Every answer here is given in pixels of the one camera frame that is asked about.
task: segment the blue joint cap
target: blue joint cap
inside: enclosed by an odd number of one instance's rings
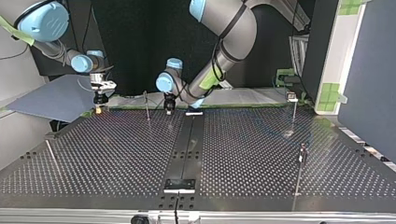
[[[202,21],[202,17],[204,16],[206,0],[191,0],[190,3],[190,14],[198,20],[198,22]]]
[[[190,105],[192,108],[194,109],[198,109],[203,103],[204,103],[205,99],[201,99],[198,100],[197,102],[195,102],[194,104]]]
[[[76,72],[89,73],[93,69],[93,61],[87,55],[80,54],[72,59],[71,65]]]
[[[37,41],[50,42],[61,38],[66,32],[68,25],[69,13],[66,8],[62,4],[53,1],[23,18],[18,24],[18,29]]]
[[[170,92],[174,86],[174,80],[167,73],[161,73],[157,78],[157,89],[161,92]]]
[[[175,69],[183,69],[183,62],[180,59],[171,58],[166,62],[166,66]]]
[[[101,50],[88,50],[87,54],[93,55],[96,57],[100,57],[100,58],[105,58],[105,55],[103,54],[103,52]]]

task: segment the small white object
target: small white object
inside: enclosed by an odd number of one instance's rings
[[[338,97],[338,102],[340,102],[343,105],[347,104],[347,97],[343,94],[340,94],[340,96]]]

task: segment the vertical pin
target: vertical pin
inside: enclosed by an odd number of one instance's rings
[[[150,120],[150,118],[149,118],[149,98],[148,98],[148,92],[147,92],[147,91],[144,91],[144,92],[143,92],[143,95],[144,95],[144,97],[145,97],[146,112],[147,112],[147,114],[148,114],[148,120]]]

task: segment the black bracket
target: black bracket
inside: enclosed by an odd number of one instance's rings
[[[195,183],[194,179],[167,179],[163,191],[165,193],[191,194],[195,193]]]

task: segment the perforated breadboard table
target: perforated breadboard table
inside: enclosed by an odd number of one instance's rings
[[[72,124],[0,172],[0,207],[396,213],[396,174],[309,110],[151,115]],[[194,179],[195,193],[164,194],[169,178]]]

